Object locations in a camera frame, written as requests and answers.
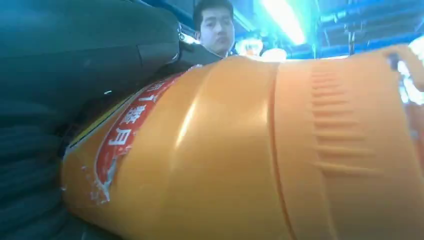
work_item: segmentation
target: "bottle label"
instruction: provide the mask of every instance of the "bottle label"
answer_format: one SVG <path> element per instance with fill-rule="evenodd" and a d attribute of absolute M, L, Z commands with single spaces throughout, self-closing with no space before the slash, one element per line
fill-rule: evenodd
<path fill-rule="evenodd" d="M 94 171 L 97 185 L 102 189 L 107 201 L 118 161 L 131 150 L 137 131 L 157 101 L 180 75 L 182 73 L 152 83 L 136 93 L 103 139 L 94 161 Z"/>

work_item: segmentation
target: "ceiling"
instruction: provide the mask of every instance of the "ceiling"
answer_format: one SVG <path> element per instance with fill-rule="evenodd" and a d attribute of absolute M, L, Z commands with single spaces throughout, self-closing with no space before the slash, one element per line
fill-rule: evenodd
<path fill-rule="evenodd" d="M 145 2 L 164 2 L 180 11 L 190 21 L 194 5 L 198 1 L 146 0 Z M 354 32 L 354 43 L 358 49 L 366 49 L 373 44 L 379 46 L 378 43 L 384 45 L 385 41 L 388 45 L 411 41 L 424 32 L 424 0 L 286 1 L 300 21 L 307 44 L 301 46 L 292 44 L 270 19 L 262 7 L 261 0 L 231 0 L 235 8 L 236 36 L 240 39 L 257 32 L 272 33 L 278 36 L 280 47 L 294 54 L 306 54 L 312 51 L 313 46 L 319 50 L 343 48 L 346 51 L 349 31 Z"/>

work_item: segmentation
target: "orange bottle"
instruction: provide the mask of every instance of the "orange bottle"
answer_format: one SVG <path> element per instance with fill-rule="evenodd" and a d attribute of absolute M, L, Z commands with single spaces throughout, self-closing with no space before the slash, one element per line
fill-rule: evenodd
<path fill-rule="evenodd" d="M 69 147 L 64 199 L 126 240 L 422 240 L 424 118 L 393 54 L 422 87 L 407 46 L 229 57 L 150 85 Z"/>

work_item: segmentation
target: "black hair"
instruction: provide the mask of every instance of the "black hair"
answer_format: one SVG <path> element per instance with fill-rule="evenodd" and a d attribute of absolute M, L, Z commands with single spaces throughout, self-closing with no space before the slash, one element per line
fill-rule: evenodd
<path fill-rule="evenodd" d="M 193 11 L 193 22 L 195 31 L 200 31 L 200 26 L 203 21 L 203 11 L 206 9 L 213 8 L 225 8 L 229 11 L 231 19 L 234 18 L 233 4 L 231 4 L 229 0 L 200 0 L 196 7 L 194 7 Z"/>

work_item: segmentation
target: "fluorescent light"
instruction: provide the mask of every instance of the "fluorescent light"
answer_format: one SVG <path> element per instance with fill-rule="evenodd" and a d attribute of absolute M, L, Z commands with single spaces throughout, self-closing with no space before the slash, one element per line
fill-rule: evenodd
<path fill-rule="evenodd" d="M 285 0 L 262 0 L 262 4 L 294 44 L 305 43 L 305 35 L 302 32 L 298 18 Z"/>

